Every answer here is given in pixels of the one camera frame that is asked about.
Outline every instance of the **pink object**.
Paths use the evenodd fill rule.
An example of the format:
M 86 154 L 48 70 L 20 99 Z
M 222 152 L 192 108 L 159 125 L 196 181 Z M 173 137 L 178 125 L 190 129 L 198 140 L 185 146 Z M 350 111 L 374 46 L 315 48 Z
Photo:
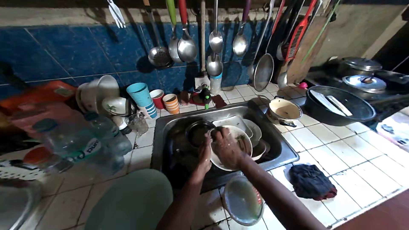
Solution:
M 162 101 L 162 98 L 165 95 L 163 90 L 153 90 L 149 94 L 151 95 L 151 98 L 152 98 L 153 103 L 155 104 L 156 108 L 158 108 L 158 109 L 164 109 L 165 108 L 165 104 Z
M 305 83 L 305 82 L 301 82 L 299 85 L 298 85 L 298 88 L 300 88 L 300 89 L 306 89 L 308 87 L 308 85 L 307 85 L 307 83 Z

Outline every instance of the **bottle label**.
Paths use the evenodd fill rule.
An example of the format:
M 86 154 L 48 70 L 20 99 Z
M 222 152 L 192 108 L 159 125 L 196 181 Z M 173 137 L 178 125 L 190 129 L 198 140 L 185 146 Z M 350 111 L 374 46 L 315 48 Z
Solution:
M 102 143 L 98 139 L 93 138 L 87 143 L 83 150 L 69 153 L 63 157 L 71 162 L 80 161 L 89 157 L 90 155 L 96 154 L 101 149 L 101 147 Z

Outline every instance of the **blue tile wall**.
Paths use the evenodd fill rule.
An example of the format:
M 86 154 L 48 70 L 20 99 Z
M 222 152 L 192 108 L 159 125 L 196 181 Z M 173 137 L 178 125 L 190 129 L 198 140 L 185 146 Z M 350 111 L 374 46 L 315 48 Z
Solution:
M 222 86 L 249 83 L 247 67 L 254 56 L 264 23 L 246 23 L 244 35 L 249 43 L 249 51 L 243 57 L 234 55 L 231 47 L 240 23 L 230 21 L 218 24 L 218 30 L 223 35 L 223 50 L 220 54 L 224 62 Z M 172 25 L 155 25 L 159 31 L 160 44 L 168 46 Z M 150 23 L 133 23 L 123 29 L 116 25 L 0 28 L 0 62 L 10 64 L 14 74 L 30 85 L 59 79 L 79 86 L 110 74 L 120 86 L 145 82 L 149 90 L 163 89 L 166 93 L 178 93 L 193 90 L 194 78 L 200 71 L 199 27 L 197 23 L 190 23 L 188 29 L 198 45 L 195 61 L 175 63 L 166 69 L 155 69 L 148 61 L 149 50 L 157 46 Z M 206 23 L 205 31 L 207 56 L 211 53 L 209 34 L 213 31 L 213 25 Z M 178 23 L 178 38 L 182 33 L 182 25 Z M 19 92 L 0 75 L 0 99 Z

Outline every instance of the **stainless steel sink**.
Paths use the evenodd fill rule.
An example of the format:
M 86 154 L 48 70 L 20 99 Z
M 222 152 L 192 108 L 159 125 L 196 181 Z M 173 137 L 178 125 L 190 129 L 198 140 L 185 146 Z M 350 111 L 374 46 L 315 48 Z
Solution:
M 173 189 L 180 189 L 187 181 L 198 162 L 198 151 L 185 138 L 185 129 L 198 120 L 215 121 L 239 115 L 256 123 L 262 139 L 270 144 L 268 153 L 256 162 L 270 170 L 299 159 L 298 154 L 281 136 L 276 127 L 265 117 L 258 105 L 252 101 L 231 104 L 222 108 L 192 111 L 156 120 L 151 166 L 162 171 L 170 180 Z M 212 165 L 206 174 L 202 192 L 225 185 L 240 171 L 224 171 Z

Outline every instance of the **dark cloth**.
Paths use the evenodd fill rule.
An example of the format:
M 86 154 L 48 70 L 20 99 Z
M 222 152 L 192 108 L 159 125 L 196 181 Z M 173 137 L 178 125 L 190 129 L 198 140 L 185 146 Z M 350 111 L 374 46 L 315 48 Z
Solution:
M 335 186 L 315 165 L 294 165 L 289 173 L 298 197 L 320 201 L 337 195 Z

